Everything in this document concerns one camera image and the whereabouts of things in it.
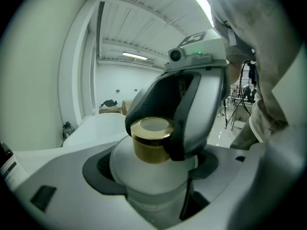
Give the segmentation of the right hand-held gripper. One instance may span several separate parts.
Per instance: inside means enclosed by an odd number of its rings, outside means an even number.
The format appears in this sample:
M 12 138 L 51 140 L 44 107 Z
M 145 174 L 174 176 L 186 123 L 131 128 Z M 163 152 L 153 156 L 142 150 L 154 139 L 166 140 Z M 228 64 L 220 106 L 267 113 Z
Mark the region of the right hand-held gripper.
M 131 126 L 138 120 L 171 120 L 174 131 L 166 150 L 172 160 L 183 161 L 206 146 L 229 69 L 224 40 L 215 29 L 187 36 L 168 51 L 168 57 L 165 74 L 133 99 L 125 128 L 131 136 Z

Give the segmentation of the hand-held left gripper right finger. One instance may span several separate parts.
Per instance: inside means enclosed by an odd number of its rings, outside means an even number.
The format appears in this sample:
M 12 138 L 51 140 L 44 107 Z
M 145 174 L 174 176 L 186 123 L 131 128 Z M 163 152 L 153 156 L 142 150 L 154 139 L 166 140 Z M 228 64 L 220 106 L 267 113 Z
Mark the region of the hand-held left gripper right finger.
M 289 127 L 248 151 L 208 146 L 189 172 L 181 230 L 305 227 L 305 128 Z

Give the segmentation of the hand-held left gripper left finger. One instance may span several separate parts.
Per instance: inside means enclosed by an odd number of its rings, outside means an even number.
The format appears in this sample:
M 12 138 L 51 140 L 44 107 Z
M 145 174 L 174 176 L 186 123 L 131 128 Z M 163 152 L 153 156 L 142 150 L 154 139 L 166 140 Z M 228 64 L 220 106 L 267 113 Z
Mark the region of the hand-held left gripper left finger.
M 28 213 L 48 230 L 142 230 L 125 187 L 100 173 L 112 144 L 56 156 L 16 190 Z

